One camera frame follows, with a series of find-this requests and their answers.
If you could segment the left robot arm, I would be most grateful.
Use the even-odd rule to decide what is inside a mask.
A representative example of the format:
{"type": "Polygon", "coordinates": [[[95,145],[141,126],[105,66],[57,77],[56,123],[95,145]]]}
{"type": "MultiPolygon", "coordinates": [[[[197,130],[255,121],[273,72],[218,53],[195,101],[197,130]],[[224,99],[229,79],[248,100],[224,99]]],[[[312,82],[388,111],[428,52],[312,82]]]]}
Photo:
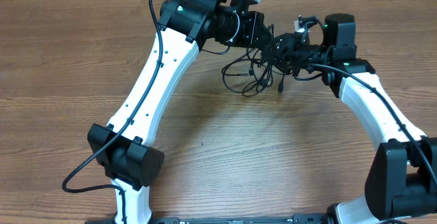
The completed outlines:
{"type": "Polygon", "coordinates": [[[127,99],[105,126],[94,124],[87,140],[115,189],[114,223],[150,223],[150,185],[164,154],[153,148],[164,110],[182,75],[206,40],[225,46],[259,46],[270,37],[264,17],[249,10],[261,0],[166,0],[150,55],[127,99]]]}

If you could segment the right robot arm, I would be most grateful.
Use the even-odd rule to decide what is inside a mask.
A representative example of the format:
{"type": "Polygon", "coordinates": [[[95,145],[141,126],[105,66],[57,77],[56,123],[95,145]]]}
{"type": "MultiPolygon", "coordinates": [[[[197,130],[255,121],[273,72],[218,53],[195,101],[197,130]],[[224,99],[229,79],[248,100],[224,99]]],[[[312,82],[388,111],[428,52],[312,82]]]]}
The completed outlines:
{"type": "Polygon", "coordinates": [[[351,14],[300,17],[262,53],[284,74],[317,71],[368,134],[376,155],[362,196],[328,208],[324,223],[401,223],[436,213],[436,139],[397,108],[371,64],[356,56],[351,14]]]}

